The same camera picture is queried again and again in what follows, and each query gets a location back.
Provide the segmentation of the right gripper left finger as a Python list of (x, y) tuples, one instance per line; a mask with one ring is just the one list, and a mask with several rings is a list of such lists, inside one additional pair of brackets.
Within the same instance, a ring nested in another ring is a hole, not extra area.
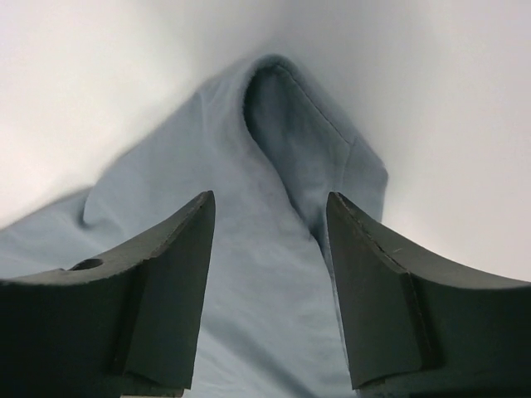
[(4, 397), (179, 397), (192, 383), (213, 192), (70, 269), (1, 282)]

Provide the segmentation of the grey-blue t-shirt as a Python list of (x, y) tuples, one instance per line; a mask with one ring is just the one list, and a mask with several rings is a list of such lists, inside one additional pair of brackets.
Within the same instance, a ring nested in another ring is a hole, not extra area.
[(387, 171), (340, 108), (281, 56), (206, 82), (91, 188), (1, 233), (1, 274), (69, 267), (202, 191), (216, 228), (193, 397), (350, 397), (325, 206), (380, 218)]

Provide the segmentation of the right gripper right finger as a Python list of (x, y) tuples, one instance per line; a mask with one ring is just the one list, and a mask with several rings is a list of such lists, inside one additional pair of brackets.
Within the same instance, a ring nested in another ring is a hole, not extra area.
[(529, 396), (528, 282), (441, 257), (340, 193), (326, 211), (359, 396)]

